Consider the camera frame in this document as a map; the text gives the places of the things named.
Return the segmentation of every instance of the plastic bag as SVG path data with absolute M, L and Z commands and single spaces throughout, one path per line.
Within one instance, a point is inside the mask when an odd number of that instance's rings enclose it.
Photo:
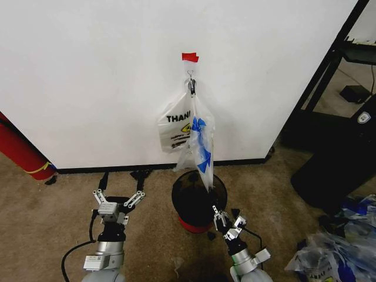
M 337 253 L 344 259 L 344 265 L 350 266 L 355 277 L 362 276 L 376 278 L 376 252 L 375 246 L 368 243 L 349 243 L 341 237 L 328 233 L 312 234 L 308 237 L 312 247 L 326 248 Z
M 158 120 L 160 145 L 164 152 L 180 150 L 190 136 L 190 95 L 184 93 L 168 104 Z
M 376 227 L 376 195 L 371 194 L 363 198 L 355 208 L 361 210 L 362 213 L 343 207 L 344 216 L 348 219 L 361 220 Z
M 305 247 L 301 249 L 296 252 L 285 270 L 304 273 L 309 282 L 342 282 L 338 275 L 338 263 L 333 253 L 322 248 Z
M 214 116 L 199 100 L 196 94 L 196 81 L 193 70 L 187 70 L 187 93 L 190 96 L 192 122 L 190 137 L 184 144 L 174 171 L 192 167 L 199 171 L 207 191 L 213 187 L 213 136 Z

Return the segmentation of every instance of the black metal frame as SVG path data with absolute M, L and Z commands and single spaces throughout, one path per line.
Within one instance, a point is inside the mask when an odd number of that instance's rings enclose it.
M 308 99 L 314 87 L 320 81 L 306 108 L 306 111 L 308 112 L 313 111 L 317 102 L 320 100 L 320 97 L 323 94 L 325 88 L 328 86 L 329 81 L 333 77 L 335 70 L 338 68 L 341 62 L 342 55 L 340 53 L 340 48 L 345 42 L 350 30 L 353 28 L 359 16 L 362 14 L 364 8 L 367 6 L 368 2 L 369 0 L 358 0 L 354 9 L 351 11 L 347 20 L 343 24 L 334 42 L 330 46 L 330 49 L 326 53 L 323 61 L 320 63 L 315 74 L 313 75 L 312 79 L 305 88 L 303 94 L 301 95 L 298 103 L 296 104 L 293 112 L 291 113 L 286 123 L 290 122 L 291 119 L 294 119 L 294 117 L 299 113 L 304 102 Z

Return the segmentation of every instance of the beige carpet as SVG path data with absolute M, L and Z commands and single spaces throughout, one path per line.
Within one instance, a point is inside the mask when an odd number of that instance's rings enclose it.
M 318 230 L 321 212 L 306 205 L 290 185 L 290 177 L 310 154 L 277 146 L 266 164 L 216 167 L 215 174 L 227 187 L 227 209 L 239 208 L 248 228 L 259 233 L 272 254 L 265 264 L 275 282 L 297 281 L 284 271 L 296 250 L 296 243 Z M 171 188 L 182 174 L 171 170 L 154 171 L 145 182 L 146 198 L 130 214 L 126 230 L 125 263 L 127 281 L 209 281 L 215 274 L 230 280 L 231 258 L 218 236 L 210 241 L 206 234 L 191 234 L 177 220 L 171 202 Z M 91 209 L 97 208 L 92 190 L 101 173 L 59 175 L 46 186 L 37 182 L 0 156 L 1 187 L 1 281 L 62 281 L 61 258 L 74 245 L 88 240 Z M 374 192 L 375 179 L 358 189 Z M 128 172 L 111 173 L 107 195 L 130 196 L 136 182 Z M 102 230 L 99 220 L 95 234 Z M 243 234 L 251 250 L 258 241 Z M 86 254 L 94 245 L 72 253 L 66 269 L 71 281 L 80 281 Z M 173 258 L 184 260 L 174 272 Z

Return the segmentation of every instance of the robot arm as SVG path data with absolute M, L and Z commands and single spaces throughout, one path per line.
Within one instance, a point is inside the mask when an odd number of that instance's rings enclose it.
M 82 280 L 83 282 L 124 282 L 120 267 L 124 261 L 123 245 L 126 239 L 125 227 L 128 224 L 128 214 L 135 209 L 144 198 L 143 183 L 151 171 L 133 172 L 131 175 L 138 180 L 137 192 L 128 197 L 106 197 L 108 174 L 102 178 L 99 188 L 93 195 L 99 204 L 98 215 L 102 218 L 105 228 L 98 236 L 98 246 L 95 254 L 86 256 L 83 268 L 92 271 Z
M 247 244 L 240 239 L 240 233 L 247 222 L 244 217 L 238 216 L 232 224 L 229 215 L 225 211 L 218 211 L 213 205 L 214 225 L 221 232 L 229 248 L 229 255 L 234 261 L 230 274 L 235 282 L 273 282 L 269 275 L 257 268 L 259 264 L 270 258 L 267 249 L 262 249 L 252 255 Z

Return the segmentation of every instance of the trash can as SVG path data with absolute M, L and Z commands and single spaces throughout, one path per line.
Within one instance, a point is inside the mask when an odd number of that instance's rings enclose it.
M 214 211 L 212 205 L 224 210 L 227 190 L 214 175 L 213 188 L 207 192 L 199 172 L 192 170 L 181 175 L 172 187 L 172 203 L 182 226 L 192 233 L 203 233 L 211 228 Z

